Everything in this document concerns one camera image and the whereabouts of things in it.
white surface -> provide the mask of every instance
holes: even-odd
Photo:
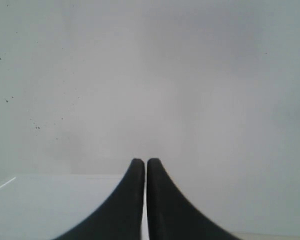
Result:
[[[0,240],[51,240],[112,193],[121,175],[17,175],[0,188]]]
[[[0,181],[160,157],[226,229],[300,236],[300,0],[0,0],[0,58]]]

gray wall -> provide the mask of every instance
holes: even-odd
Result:
[[[0,0],[0,181],[133,157],[230,231],[300,236],[300,0]]]

white wall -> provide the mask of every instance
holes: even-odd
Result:
[[[300,236],[300,0],[0,0],[0,58],[0,180],[160,157],[228,230]]]

